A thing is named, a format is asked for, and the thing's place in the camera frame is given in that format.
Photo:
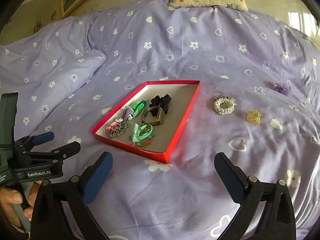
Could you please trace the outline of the person's left hand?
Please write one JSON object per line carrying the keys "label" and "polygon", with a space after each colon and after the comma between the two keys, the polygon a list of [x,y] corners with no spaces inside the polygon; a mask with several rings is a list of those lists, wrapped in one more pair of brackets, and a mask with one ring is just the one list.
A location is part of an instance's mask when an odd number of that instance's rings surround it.
{"label": "person's left hand", "polygon": [[[33,216],[33,209],[35,205],[35,200],[37,197],[37,193],[39,191],[40,185],[42,181],[35,181],[30,189],[29,196],[27,198],[27,201],[29,203],[29,206],[23,211],[25,217],[31,221]],[[1,207],[9,219],[9,221],[16,227],[21,228],[22,224],[18,217],[18,214],[13,208],[14,204],[21,204],[23,202],[23,197],[20,192],[14,189],[10,189],[7,187],[1,187]]]}

